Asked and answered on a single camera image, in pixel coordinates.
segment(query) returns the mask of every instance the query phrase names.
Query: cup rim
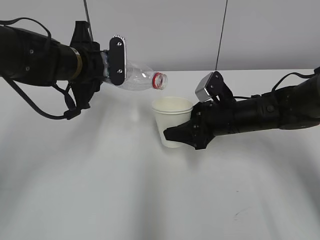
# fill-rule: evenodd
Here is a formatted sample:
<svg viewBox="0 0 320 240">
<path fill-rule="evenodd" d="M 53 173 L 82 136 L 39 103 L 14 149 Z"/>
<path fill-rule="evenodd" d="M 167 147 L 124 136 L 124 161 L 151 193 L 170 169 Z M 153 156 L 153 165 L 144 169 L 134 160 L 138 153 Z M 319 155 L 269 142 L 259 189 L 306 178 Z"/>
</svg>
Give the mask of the cup rim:
<svg viewBox="0 0 320 240">
<path fill-rule="evenodd" d="M 168 110 L 168 111 L 156 109 L 155 108 L 155 102 L 159 101 L 161 99 L 181 99 L 181 100 L 185 100 L 185 101 L 188 101 L 191 104 L 191 107 L 187 108 L 187 109 L 183 109 L 183 110 Z M 184 97 L 180 97 L 180 96 L 165 96 L 165 97 L 158 98 L 158 99 L 152 101 L 151 106 L 152 106 L 152 109 L 157 113 L 160 113 L 160 114 L 172 114 L 172 115 L 189 113 L 194 108 L 194 105 L 193 105 L 193 103 L 191 101 L 189 101 L 188 99 L 186 99 Z"/>
</svg>

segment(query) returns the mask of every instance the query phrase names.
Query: bottle neck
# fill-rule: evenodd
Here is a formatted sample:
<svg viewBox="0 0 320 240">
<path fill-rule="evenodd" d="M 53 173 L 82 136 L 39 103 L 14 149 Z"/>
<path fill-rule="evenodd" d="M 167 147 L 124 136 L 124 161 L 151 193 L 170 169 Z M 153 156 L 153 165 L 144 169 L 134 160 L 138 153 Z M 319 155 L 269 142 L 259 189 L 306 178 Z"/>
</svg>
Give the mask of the bottle neck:
<svg viewBox="0 0 320 240">
<path fill-rule="evenodd" d="M 152 87 L 157 90 L 163 90 L 167 86 L 167 75 L 164 73 L 156 72 L 152 77 Z"/>
</svg>

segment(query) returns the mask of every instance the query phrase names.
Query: plastic bottle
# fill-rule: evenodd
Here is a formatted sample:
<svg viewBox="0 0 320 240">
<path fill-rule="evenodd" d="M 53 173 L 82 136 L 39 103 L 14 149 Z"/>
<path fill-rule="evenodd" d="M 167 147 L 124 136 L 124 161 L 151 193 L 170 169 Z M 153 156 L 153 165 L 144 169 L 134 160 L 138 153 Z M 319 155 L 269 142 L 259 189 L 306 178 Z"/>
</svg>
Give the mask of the plastic bottle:
<svg viewBox="0 0 320 240">
<path fill-rule="evenodd" d="M 167 75 L 153 71 L 145 64 L 128 61 L 126 65 L 126 78 L 118 88 L 130 91 L 143 91 L 147 89 L 163 90 L 167 86 Z"/>
</svg>

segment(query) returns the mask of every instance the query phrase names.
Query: white paper cup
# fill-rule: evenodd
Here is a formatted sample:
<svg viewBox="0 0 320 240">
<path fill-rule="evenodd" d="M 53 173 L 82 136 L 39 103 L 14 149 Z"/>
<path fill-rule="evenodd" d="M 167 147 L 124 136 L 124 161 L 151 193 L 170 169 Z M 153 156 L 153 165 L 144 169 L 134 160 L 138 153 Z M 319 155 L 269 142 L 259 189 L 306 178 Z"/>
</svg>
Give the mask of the white paper cup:
<svg viewBox="0 0 320 240">
<path fill-rule="evenodd" d="M 152 109 L 159 129 L 161 142 L 164 146 L 179 148 L 183 145 L 181 142 L 166 140 L 164 130 L 189 121 L 193 106 L 189 100 L 175 96 L 167 96 L 153 101 Z"/>
</svg>

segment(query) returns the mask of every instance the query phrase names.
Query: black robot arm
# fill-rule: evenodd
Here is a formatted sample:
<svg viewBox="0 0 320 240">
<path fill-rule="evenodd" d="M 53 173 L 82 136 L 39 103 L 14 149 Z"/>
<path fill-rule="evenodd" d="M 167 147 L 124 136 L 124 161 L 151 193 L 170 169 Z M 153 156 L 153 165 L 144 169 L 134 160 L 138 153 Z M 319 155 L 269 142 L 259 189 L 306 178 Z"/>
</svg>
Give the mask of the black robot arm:
<svg viewBox="0 0 320 240">
<path fill-rule="evenodd" d="M 29 20 L 39 24 L 47 36 L 10 25 Z M 20 17 L 0 21 L 0 76 L 39 114 L 49 119 L 72 119 L 90 108 L 89 101 L 100 90 L 103 80 L 121 85 L 126 77 L 126 45 L 120 36 L 109 42 L 109 50 L 91 39 L 86 21 L 76 21 L 70 46 L 54 40 L 40 22 Z M 68 81 L 61 89 L 57 81 Z M 68 110 L 61 116 L 40 108 L 16 84 L 54 87 L 64 95 Z M 74 100 L 69 95 L 72 90 Z"/>
<path fill-rule="evenodd" d="M 276 90 L 289 75 L 308 79 L 295 86 Z M 236 101 L 219 72 L 207 75 L 195 91 L 200 102 L 190 121 L 164 131 L 165 138 L 205 149 L 221 135 L 269 130 L 303 129 L 320 124 L 319 69 L 311 75 L 296 72 L 282 78 L 271 92 Z"/>
</svg>

